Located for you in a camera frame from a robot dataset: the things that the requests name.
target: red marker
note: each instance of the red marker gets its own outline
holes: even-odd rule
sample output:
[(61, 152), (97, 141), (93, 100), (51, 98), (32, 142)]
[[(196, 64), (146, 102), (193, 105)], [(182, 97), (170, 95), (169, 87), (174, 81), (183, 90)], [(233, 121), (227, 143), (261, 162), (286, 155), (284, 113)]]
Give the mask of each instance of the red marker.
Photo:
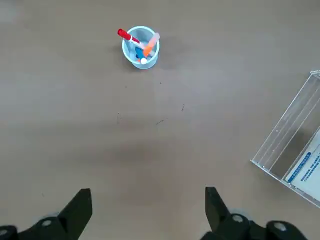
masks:
[[(133, 43), (135, 46), (141, 48), (142, 50), (145, 49), (145, 45), (143, 43), (141, 43), (138, 39), (136, 39), (134, 36), (130, 35), (129, 33), (127, 33), (125, 30), (123, 30), (122, 28), (119, 28), (118, 30), (118, 35), (122, 38), (124, 38), (125, 40), (127, 40), (130, 43)], [(151, 51), (149, 53), (151, 56), (155, 55), (154, 51)]]
[(129, 42), (135, 42), (135, 43), (140, 44), (140, 41), (138, 39), (136, 39), (134, 36), (131, 36), (129, 33), (127, 33), (122, 28), (119, 28), (118, 35)]

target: clear acrylic box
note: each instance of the clear acrylic box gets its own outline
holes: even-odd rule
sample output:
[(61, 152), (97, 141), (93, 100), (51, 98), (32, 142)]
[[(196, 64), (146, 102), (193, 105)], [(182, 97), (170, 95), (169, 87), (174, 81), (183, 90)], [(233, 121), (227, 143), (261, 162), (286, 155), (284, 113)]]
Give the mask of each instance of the clear acrylic box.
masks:
[[(310, 73), (303, 87), (251, 161), (270, 176), (320, 208), (319, 195), (316, 197), (300, 185), (300, 182), (306, 184), (305, 179), (308, 179), (310, 173), (312, 173), (312, 181), (314, 183), (315, 181), (318, 182), (317, 188), (320, 192), (320, 181), (316, 180), (316, 175), (320, 179), (320, 166), (317, 168), (320, 162), (319, 157), (314, 162), (313, 159), (308, 162), (312, 168), (308, 169), (306, 168), (308, 166), (304, 165), (311, 154), (309, 152), (311, 144), (315, 145), (319, 142), (319, 148), (317, 149), (320, 149), (320, 138), (318, 138), (320, 131), (316, 135), (319, 127), (320, 70)], [(318, 150), (314, 150), (315, 155), (320, 154)], [(306, 171), (306, 174), (301, 177), (299, 171), (302, 173)]]

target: marker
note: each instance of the marker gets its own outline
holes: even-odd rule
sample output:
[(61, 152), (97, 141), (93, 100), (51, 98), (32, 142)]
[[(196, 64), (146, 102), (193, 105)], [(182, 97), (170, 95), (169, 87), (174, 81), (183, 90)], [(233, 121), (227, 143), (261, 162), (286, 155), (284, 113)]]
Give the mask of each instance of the marker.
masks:
[(140, 59), (141, 64), (146, 64), (148, 60), (145, 58), (143, 50), (136, 46), (135, 47), (135, 52), (138, 55), (138, 58)]

